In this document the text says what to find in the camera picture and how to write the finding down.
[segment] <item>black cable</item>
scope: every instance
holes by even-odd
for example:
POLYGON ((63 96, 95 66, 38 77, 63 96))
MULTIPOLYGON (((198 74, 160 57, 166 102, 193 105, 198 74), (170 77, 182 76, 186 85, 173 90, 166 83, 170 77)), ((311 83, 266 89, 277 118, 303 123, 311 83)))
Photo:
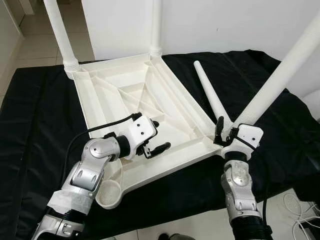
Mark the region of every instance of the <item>black cable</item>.
POLYGON ((243 144, 247 145, 249 148, 251 148, 253 151, 256 150, 256 148, 254 146, 252 146, 250 143, 248 143, 247 141, 243 140, 242 138, 235 136, 235 139, 237 139, 238 141, 242 142, 243 144))
POLYGON ((62 172, 62 176, 61 176, 61 180, 60 180, 60 186, 62 187, 62 185, 64 184, 65 182, 65 179, 66 179, 66 171, 67 171, 67 162, 69 160, 69 155, 70 155, 70 151, 71 151, 71 147, 73 145, 73 143, 81 136, 83 136, 84 134, 87 134, 87 133, 90 133, 90 132, 93 132, 93 131, 96 131, 96 130, 99 130, 99 129, 104 129, 104 128, 107 128, 107 127, 110 127, 110 126, 113 126, 113 125, 117 125, 117 124, 120 124, 120 123, 123 123, 129 119, 133 119, 133 120, 136 120, 137 118, 141 117, 141 113, 133 113, 131 114, 130 116, 127 116, 123 119, 120 119, 118 121, 114 121, 114 122, 110 122, 110 123, 107 123, 107 124, 104 124, 104 125, 101 125, 101 126, 96 126, 96 127, 93 127, 93 128, 90 128, 86 131, 83 131, 79 134, 77 134, 69 143, 68 145, 68 148, 66 149, 66 153, 65 153, 65 158, 64 158, 64 162, 63 162, 63 172, 62 172))
POLYGON ((266 186, 265 186, 265 192, 264 192, 264 198, 263 198, 263 205, 262 205, 262 217, 263 217, 263 222, 265 225, 267 225, 267 200, 268 200, 268 194, 269 194, 269 187, 270 187, 270 171, 269 167, 266 167, 266 186))

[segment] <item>white plastic leg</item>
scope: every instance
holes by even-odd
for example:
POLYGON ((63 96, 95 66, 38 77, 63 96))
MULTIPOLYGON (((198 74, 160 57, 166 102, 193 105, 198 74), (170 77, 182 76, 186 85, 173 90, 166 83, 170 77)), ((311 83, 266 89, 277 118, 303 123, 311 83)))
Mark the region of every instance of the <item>white plastic leg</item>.
POLYGON ((232 126, 254 125, 284 90, 290 79, 306 62, 319 43, 320 12, 232 126))
POLYGON ((57 0, 43 0, 48 13, 53 32, 63 57, 64 70, 70 79, 72 72, 79 70, 79 63, 72 50, 64 22, 62 20, 57 0))
POLYGON ((206 97, 209 100, 209 103, 211 105, 211 108, 214 112, 214 115, 216 119, 218 119, 220 116, 224 117, 224 127, 223 129, 229 129, 232 125, 232 122, 230 120, 230 117, 228 113, 226 112, 224 106, 222 105, 216 91, 212 87, 204 69, 202 68, 201 64, 199 61, 195 61, 193 63, 196 73, 199 76, 199 79, 201 81, 202 87, 205 91, 206 97))
POLYGON ((161 56, 161 22, 162 22, 162 0, 153 0, 152 10, 152 36, 151 36, 151 56, 161 56))

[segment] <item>white floor tile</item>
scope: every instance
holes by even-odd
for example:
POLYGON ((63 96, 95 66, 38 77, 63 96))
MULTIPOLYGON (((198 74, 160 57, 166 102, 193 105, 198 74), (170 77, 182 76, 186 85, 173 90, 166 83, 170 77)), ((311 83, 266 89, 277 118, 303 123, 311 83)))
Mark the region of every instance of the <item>white floor tile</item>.
POLYGON ((40 16, 40 15, 48 16, 45 5, 38 3, 35 7, 34 14, 37 16, 40 16))
MULTIPOLYGON (((283 203, 284 194, 272 197, 267 202, 267 221, 273 230, 273 239, 292 240, 292 227, 297 216, 285 209, 283 203)), ((292 210, 297 207, 292 202, 292 210)), ((307 209, 309 204, 303 202, 303 209, 307 209)), ((139 240, 157 240, 162 233, 169 235, 179 233, 193 237, 196 240, 213 240, 213 239, 234 239, 232 229, 229 225, 229 217, 226 209, 217 211, 208 211, 195 216, 186 217, 172 222, 167 222, 157 226, 144 229, 138 229, 139 240)), ((297 239, 304 239, 302 231, 296 230, 297 239)))
POLYGON ((87 33, 87 23, 83 11, 70 11, 63 14, 63 23, 68 33, 87 33))
POLYGON ((116 240, 138 240, 137 230, 129 231, 120 235, 115 236, 116 240))
POLYGON ((31 58, 31 59, 17 59, 15 61, 15 67, 29 68, 29 67, 43 67, 56 65, 56 57, 46 58, 31 58))
POLYGON ((57 57, 58 44, 54 35, 27 35, 22 43, 18 59, 57 57))
POLYGON ((70 1, 70 4, 59 5, 65 29, 68 33, 87 33, 87 23, 85 19, 82 3, 79 0, 70 1))
POLYGON ((157 226, 138 229, 139 240, 157 240, 160 234, 184 234, 196 240, 233 239, 226 209, 208 211, 157 226))
POLYGON ((64 60, 63 60, 62 56, 58 56, 56 58, 55 65, 62 65, 62 64, 64 64, 64 60))
POLYGON ((72 32, 68 33, 68 36, 74 55, 79 62, 92 61, 95 59, 89 34, 87 32, 72 32))
POLYGON ((46 14, 24 16, 20 29, 24 35, 54 34, 46 14))

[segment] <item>silver robot arm segment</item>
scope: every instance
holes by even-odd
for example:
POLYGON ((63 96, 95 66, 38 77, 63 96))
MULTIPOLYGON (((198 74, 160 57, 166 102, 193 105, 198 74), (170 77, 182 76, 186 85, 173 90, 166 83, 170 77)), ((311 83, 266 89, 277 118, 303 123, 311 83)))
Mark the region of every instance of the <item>silver robot arm segment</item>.
POLYGON ((227 161, 221 176, 221 185, 225 192, 225 205, 236 240, 272 239, 272 231, 263 222, 257 209, 257 202, 252 192, 253 181, 247 163, 254 149, 259 146, 262 136, 263 131, 259 127, 241 124, 230 132, 226 142, 221 142, 224 148, 220 154, 227 161))
POLYGON ((157 135, 159 123, 142 115, 116 136, 109 133, 104 138, 89 140, 77 162, 68 174, 61 190, 55 191, 47 204, 49 211, 38 224, 32 240, 45 235, 57 239, 77 239, 84 229, 84 221, 97 195, 108 162, 118 158, 132 159, 136 154, 147 158, 156 156, 170 147, 166 142, 154 150, 148 142, 157 135))

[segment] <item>black cloth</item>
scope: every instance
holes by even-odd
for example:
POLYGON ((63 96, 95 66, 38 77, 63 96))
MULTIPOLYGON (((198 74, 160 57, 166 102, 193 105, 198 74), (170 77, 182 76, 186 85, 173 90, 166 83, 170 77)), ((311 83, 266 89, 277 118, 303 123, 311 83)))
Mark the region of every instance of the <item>black cloth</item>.
MULTIPOLYGON (((214 122, 193 67, 195 60, 201 62, 233 121, 279 64, 263 52, 250 50, 162 58, 214 122)), ((271 169, 269 196, 319 174, 320 125, 296 96, 284 90, 256 125, 264 135, 249 165, 258 201, 264 196, 267 168, 271 169)), ((69 141, 85 129, 74 83, 62 66, 16 71, 0 110, 1 239, 28 239, 59 188, 69 141)), ((85 136, 78 142, 69 170, 87 140, 85 136)), ((207 158, 127 193, 112 210, 94 203, 83 238, 103 239, 224 208, 223 165, 219 156, 207 158)))

